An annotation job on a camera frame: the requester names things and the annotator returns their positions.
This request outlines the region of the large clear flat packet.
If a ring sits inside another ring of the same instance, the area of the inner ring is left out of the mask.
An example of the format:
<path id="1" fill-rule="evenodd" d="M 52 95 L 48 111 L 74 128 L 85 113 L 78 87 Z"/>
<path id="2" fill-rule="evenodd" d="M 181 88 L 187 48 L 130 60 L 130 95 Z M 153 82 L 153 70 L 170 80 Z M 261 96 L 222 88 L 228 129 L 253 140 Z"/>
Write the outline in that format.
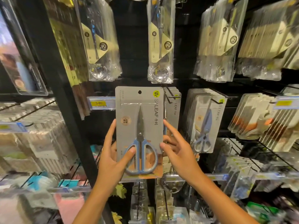
<path id="1" fill-rule="evenodd" d="M 0 0 L 0 62 L 19 94 L 48 96 L 15 0 Z"/>

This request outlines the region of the grey blue scissors packet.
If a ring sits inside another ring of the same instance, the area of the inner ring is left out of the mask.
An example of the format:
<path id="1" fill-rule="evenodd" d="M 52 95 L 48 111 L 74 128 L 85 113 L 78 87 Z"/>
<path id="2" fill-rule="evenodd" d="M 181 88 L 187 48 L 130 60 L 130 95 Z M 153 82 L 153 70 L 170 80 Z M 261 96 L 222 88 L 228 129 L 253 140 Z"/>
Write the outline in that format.
<path id="1" fill-rule="evenodd" d="M 163 175 L 162 87 L 118 86 L 115 89 L 117 160 L 131 147 L 136 153 L 126 165 L 124 182 L 161 178 Z"/>

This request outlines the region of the row of orange tool packets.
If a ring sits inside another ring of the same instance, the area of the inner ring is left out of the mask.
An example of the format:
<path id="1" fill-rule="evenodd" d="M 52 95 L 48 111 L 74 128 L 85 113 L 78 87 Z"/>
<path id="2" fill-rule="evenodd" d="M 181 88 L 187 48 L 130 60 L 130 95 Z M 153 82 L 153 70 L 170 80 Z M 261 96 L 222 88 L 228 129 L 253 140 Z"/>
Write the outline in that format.
<path id="1" fill-rule="evenodd" d="M 228 130 L 239 139 L 259 139 L 271 126 L 276 98 L 263 93 L 243 94 Z"/>

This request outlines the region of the stack of pale boxed packets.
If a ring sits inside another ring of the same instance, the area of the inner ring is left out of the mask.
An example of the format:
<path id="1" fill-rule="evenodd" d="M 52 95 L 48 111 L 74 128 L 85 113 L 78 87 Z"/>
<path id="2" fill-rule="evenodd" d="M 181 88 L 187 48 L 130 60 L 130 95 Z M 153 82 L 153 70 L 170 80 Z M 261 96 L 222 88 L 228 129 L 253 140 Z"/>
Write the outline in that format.
<path id="1" fill-rule="evenodd" d="M 28 132 L 0 132 L 0 175 L 10 171 L 67 174 L 78 155 L 55 98 L 0 102 L 0 122 L 21 122 Z"/>

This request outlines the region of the row of grey scissors packets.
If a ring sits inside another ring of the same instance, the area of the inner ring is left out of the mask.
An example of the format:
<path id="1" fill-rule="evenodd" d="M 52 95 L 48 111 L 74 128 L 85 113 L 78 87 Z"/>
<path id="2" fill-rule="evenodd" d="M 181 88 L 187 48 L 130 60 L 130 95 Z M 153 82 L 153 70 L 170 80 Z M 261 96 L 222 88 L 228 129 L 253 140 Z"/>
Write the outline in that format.
<path id="1" fill-rule="evenodd" d="M 179 116 L 180 116 L 181 99 L 167 104 L 164 97 L 164 115 L 163 118 L 168 121 L 174 128 L 178 129 Z"/>

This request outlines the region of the row of clear spoon packets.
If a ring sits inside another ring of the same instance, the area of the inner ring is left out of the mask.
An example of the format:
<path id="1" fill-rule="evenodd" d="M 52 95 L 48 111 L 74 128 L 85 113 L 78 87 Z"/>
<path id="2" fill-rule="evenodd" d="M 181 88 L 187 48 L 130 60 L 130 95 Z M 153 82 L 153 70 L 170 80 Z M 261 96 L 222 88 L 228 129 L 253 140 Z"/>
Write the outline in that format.
<path id="1" fill-rule="evenodd" d="M 175 11 L 176 0 L 147 0 L 147 76 L 152 83 L 173 83 Z"/>

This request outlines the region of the pink packet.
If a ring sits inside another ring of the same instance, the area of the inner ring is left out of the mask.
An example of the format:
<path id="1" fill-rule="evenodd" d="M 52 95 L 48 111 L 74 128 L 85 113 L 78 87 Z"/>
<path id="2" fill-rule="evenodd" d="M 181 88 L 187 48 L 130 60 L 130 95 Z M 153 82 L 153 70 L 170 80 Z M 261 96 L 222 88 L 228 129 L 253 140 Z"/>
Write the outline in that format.
<path id="1" fill-rule="evenodd" d="M 85 203 L 85 199 L 82 194 L 67 197 L 61 194 L 54 194 L 54 200 L 57 204 L 63 224 L 72 224 Z"/>

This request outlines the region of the row of clear tall packets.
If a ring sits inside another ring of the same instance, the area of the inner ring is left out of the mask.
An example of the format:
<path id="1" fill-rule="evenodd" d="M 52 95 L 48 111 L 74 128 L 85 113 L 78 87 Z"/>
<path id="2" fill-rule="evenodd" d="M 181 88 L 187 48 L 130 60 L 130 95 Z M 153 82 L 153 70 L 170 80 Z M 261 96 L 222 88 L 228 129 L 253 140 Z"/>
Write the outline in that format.
<path id="1" fill-rule="evenodd" d="M 128 224 L 191 224 L 185 207 L 175 206 L 174 193 L 155 186 L 155 207 L 150 206 L 147 183 L 133 185 Z"/>

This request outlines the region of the row of brown utensil packets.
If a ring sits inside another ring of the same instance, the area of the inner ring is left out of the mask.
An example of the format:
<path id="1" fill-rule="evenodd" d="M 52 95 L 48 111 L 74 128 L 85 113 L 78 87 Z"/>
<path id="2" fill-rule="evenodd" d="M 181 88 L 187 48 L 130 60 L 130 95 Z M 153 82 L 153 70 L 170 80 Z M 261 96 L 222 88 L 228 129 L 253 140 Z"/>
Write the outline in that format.
<path id="1" fill-rule="evenodd" d="M 299 140 L 299 109 L 274 110 L 259 142 L 273 152 L 288 152 Z"/>

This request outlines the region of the row of chopstick packets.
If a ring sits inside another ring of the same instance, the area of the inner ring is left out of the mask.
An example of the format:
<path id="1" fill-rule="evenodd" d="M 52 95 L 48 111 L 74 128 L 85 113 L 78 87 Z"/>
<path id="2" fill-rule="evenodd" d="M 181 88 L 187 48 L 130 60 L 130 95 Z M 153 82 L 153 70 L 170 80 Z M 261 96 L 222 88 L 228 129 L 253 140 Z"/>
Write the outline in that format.
<path id="1" fill-rule="evenodd" d="M 90 115 L 88 66 L 73 0 L 43 0 L 82 120 Z"/>

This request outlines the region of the clear price rail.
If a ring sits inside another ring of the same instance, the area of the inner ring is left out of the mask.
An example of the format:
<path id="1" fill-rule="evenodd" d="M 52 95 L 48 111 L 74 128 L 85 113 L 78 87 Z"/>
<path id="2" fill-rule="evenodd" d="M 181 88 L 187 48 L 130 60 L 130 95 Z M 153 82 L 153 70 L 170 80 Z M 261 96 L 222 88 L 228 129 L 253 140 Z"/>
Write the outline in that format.
<path id="1" fill-rule="evenodd" d="M 211 179 L 212 181 L 228 181 L 229 174 L 221 173 L 221 174 L 206 174 L 206 176 Z M 289 172 L 289 173 L 276 173 L 276 172 L 269 172 L 269 173 L 256 173 L 252 176 L 255 180 L 284 180 L 284 179 L 299 179 L 299 172 Z M 164 182 L 184 182 L 185 180 L 182 179 L 177 174 L 165 173 L 162 176 L 162 181 Z"/>
<path id="2" fill-rule="evenodd" d="M 58 187 L 58 188 L 41 189 L 38 191 L 31 191 L 24 188 L 4 188 L 4 189 L 0 189 L 0 195 L 28 194 L 28 193 L 41 193 L 41 192 L 48 192 L 51 194 L 75 193 L 75 192 L 90 192 L 91 190 L 92 188 L 90 186 L 77 186 L 73 188 Z"/>

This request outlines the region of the row of clear cutlery packets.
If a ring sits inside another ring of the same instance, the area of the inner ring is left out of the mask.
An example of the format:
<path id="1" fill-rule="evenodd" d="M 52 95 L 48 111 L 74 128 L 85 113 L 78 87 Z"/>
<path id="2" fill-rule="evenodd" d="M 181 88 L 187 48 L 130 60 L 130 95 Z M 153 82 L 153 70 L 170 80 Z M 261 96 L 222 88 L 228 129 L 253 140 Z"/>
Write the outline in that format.
<path id="1" fill-rule="evenodd" d="M 280 81 L 299 44 L 299 0 L 281 0 L 253 12 L 238 53 L 236 73 Z"/>

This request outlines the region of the person's left forearm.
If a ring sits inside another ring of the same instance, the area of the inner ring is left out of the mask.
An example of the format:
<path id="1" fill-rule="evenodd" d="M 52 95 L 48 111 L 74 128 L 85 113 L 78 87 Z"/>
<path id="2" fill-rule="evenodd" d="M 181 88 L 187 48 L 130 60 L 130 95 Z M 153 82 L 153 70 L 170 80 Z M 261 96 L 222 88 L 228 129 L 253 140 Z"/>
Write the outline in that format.
<path id="1" fill-rule="evenodd" d="M 104 224 L 115 224 L 108 198 L 116 185 L 113 181 L 97 181 L 72 224 L 99 224 L 100 218 Z"/>

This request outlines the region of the black shelf post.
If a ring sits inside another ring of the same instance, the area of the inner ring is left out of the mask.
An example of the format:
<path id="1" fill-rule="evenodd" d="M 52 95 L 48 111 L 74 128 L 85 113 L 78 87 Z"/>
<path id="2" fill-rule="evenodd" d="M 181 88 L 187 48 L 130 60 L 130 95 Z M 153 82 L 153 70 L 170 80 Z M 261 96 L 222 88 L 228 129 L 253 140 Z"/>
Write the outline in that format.
<path id="1" fill-rule="evenodd" d="M 77 0 L 73 2 L 76 11 Z M 15 0 L 15 4 L 42 77 L 53 92 L 81 165 L 93 187 L 98 169 L 86 137 L 87 127 L 80 117 L 43 0 Z"/>

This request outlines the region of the person's left hand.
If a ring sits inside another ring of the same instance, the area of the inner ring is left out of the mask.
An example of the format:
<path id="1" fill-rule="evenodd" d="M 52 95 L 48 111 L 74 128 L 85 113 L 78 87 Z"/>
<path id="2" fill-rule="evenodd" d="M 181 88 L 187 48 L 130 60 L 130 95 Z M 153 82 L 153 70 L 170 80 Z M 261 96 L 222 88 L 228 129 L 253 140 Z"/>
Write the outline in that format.
<path id="1" fill-rule="evenodd" d="M 96 181 L 113 181 L 119 182 L 125 171 L 117 170 L 117 161 L 114 160 L 113 151 L 115 143 L 112 144 L 112 137 L 116 128 L 116 119 L 110 125 L 106 134 L 102 153 L 99 160 L 99 170 Z"/>

